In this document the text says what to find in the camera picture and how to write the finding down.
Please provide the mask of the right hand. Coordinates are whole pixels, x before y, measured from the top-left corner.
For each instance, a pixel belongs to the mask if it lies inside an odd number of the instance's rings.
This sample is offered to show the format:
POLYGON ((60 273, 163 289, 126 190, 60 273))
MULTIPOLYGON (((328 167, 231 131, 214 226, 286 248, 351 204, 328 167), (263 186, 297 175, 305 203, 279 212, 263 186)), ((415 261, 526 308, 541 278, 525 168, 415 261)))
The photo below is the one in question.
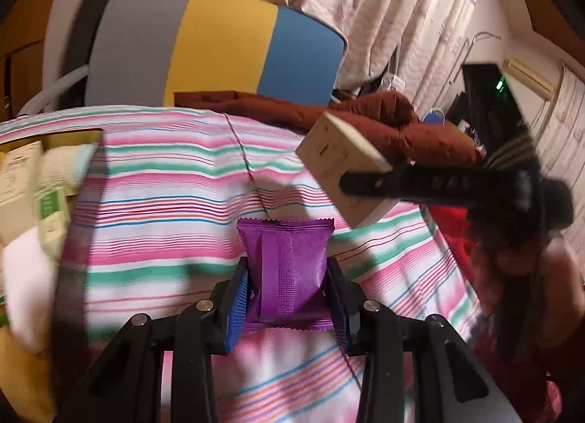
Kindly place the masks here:
POLYGON ((576 253, 559 233, 516 247, 482 242, 471 253, 475 286, 495 321, 498 351, 521 345, 556 347, 584 319, 584 289, 576 253))

